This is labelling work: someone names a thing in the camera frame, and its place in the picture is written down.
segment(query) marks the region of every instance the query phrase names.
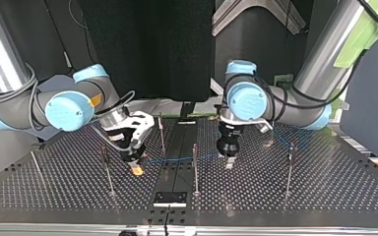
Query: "black curtain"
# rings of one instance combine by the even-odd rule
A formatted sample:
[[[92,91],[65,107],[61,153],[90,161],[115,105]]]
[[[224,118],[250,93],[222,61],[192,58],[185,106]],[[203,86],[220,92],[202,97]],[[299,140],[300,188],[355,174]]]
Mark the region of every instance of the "black curtain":
[[[210,95],[213,0],[81,0],[99,63],[124,94]]]

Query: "black panel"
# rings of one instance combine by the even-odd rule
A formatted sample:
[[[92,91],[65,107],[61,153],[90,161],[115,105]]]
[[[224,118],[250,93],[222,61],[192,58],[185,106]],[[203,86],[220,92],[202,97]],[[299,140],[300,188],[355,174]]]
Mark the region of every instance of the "black panel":
[[[341,129],[378,155],[378,41],[364,55],[347,93]]]
[[[119,93],[203,101],[214,1],[81,0],[100,63]]]
[[[39,80],[69,71],[44,1],[0,0],[0,7],[20,56],[32,65]]]

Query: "table surface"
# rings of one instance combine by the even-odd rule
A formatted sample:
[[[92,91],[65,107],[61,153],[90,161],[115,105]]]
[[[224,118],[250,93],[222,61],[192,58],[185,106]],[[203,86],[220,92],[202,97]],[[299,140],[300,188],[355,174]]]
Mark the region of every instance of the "table surface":
[[[176,126],[176,120],[163,120],[167,149],[175,148]],[[103,140],[84,127],[37,154],[41,174],[29,156],[2,171],[0,223],[162,225],[172,219],[169,225],[200,227],[378,228],[378,167],[331,130],[278,124],[261,134],[248,126],[228,170],[216,151],[218,121],[200,118],[195,128],[201,195],[190,195],[186,208],[165,215],[153,207],[161,171],[175,164],[164,160],[158,126],[146,141],[150,160],[143,176],[134,176],[108,147],[115,196],[101,167]],[[298,151],[286,195],[289,143]],[[193,182],[183,185],[194,188]]]

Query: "yellow object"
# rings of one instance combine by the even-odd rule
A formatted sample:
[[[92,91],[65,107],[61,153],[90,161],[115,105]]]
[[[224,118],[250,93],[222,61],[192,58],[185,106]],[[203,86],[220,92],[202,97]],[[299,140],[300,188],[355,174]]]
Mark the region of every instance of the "yellow object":
[[[134,175],[142,175],[144,173],[143,168],[141,166],[132,167]]]
[[[378,0],[370,0],[368,3],[378,14]],[[334,67],[349,68],[361,51],[369,49],[377,39],[378,24],[364,11],[349,34]]]
[[[102,102],[102,93],[94,96],[91,98],[91,101],[89,102],[89,105],[91,107],[96,107]]]

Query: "wall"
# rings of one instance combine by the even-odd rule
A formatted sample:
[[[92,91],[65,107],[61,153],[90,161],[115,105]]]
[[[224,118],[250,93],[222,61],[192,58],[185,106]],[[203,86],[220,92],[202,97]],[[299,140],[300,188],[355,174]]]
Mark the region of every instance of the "wall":
[[[340,128],[378,155],[378,41],[364,55],[349,84]]]

